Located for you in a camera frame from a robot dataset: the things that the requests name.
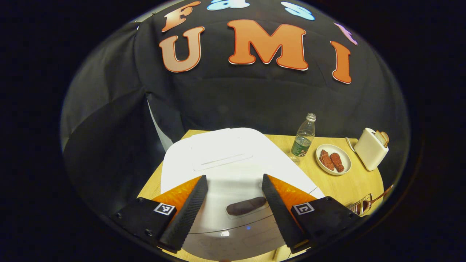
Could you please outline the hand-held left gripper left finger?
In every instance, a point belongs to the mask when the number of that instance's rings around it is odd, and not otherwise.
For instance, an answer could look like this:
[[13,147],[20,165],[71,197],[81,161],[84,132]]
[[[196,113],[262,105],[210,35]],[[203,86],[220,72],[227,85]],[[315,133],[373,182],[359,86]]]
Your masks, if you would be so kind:
[[181,250],[208,192],[205,175],[153,198],[138,197],[110,216],[121,230],[152,246]]

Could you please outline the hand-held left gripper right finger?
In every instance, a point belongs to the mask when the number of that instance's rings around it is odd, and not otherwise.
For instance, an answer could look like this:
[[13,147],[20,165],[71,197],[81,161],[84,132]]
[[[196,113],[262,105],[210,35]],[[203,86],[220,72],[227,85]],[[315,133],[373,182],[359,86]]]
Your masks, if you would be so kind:
[[331,244],[361,224],[359,215],[331,196],[318,199],[271,175],[263,175],[262,191],[292,253]]

